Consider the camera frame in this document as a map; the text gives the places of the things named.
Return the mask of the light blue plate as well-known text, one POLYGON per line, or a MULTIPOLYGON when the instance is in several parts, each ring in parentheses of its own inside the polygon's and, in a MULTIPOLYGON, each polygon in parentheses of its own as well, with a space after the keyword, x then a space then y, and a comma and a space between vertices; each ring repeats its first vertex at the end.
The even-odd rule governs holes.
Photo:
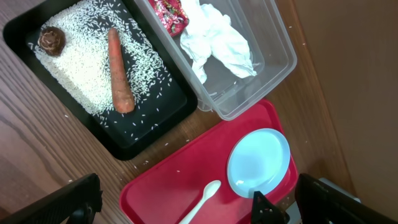
POLYGON ((243 198, 253 198, 256 191, 266 195, 282 183, 290 164, 286 137, 276 129, 257 129, 233 147, 227 162, 228 183, 243 198))

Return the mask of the orange carrot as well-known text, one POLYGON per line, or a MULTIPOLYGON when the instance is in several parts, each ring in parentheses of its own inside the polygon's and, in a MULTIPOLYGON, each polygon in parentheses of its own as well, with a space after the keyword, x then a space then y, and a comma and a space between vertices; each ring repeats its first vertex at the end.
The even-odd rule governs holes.
POLYGON ((108 54, 113 105, 119 113, 130 113, 135 102, 124 69, 121 43, 115 28, 108 31, 108 54))

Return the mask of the white plastic spoon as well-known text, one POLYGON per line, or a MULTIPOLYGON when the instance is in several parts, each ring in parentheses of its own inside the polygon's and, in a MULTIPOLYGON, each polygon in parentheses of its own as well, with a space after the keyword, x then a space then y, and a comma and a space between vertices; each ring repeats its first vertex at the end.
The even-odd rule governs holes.
POLYGON ((208 183, 205 188, 203 189, 203 195, 202 198, 199 200, 199 202, 189 211, 187 215, 184 216, 184 218, 179 222, 179 224, 189 224, 194 216, 198 213, 198 211, 201 209, 201 207, 205 204, 205 202, 214 196, 215 193, 217 193, 218 189, 221 187, 221 181, 220 180, 214 180, 210 183, 208 183))

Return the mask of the white napkin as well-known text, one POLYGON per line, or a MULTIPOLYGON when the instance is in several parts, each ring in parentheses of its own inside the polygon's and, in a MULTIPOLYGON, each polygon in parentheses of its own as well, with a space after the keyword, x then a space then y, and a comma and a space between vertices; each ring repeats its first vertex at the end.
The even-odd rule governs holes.
POLYGON ((182 50, 193 60, 192 70, 204 84, 207 80, 204 64, 214 56, 239 78, 256 76, 248 41, 231 26, 231 18, 212 4, 199 0, 181 0, 189 23, 180 36, 182 50))

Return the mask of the brown chocolate pastry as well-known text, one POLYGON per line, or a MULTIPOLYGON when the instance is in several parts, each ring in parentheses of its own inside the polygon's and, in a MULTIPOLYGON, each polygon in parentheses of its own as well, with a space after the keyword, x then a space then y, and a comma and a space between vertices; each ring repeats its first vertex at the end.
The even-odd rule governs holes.
POLYGON ((37 42, 39 47, 44 50, 46 54, 58 57, 61 55, 66 45, 66 37, 63 30, 57 27, 46 27, 40 31, 37 42))

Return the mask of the red snack wrapper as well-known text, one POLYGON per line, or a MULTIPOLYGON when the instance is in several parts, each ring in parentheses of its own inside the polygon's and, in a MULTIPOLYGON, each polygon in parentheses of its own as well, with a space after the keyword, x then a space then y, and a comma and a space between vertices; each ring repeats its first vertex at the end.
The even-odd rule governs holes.
POLYGON ((180 0, 149 0, 161 23, 172 36, 179 35, 189 24, 180 0))

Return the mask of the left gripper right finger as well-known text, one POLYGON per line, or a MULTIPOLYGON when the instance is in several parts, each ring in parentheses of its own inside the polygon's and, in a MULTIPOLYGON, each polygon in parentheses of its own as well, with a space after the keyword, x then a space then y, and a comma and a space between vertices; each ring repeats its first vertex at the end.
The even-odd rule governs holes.
POLYGON ((308 174, 300 174, 295 200, 303 223, 397 224, 308 174))

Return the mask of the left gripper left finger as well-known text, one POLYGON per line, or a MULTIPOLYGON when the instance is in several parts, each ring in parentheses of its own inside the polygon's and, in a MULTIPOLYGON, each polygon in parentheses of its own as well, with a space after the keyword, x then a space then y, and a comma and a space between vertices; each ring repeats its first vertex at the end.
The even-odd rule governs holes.
POLYGON ((100 178, 87 174, 1 220, 3 224, 91 224, 101 212, 100 178))

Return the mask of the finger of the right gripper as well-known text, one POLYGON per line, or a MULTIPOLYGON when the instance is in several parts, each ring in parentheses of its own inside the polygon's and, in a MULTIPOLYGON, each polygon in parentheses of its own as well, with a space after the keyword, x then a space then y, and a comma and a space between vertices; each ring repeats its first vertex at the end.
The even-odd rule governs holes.
POLYGON ((260 191, 253 196, 251 224, 288 224, 289 215, 280 211, 260 191))

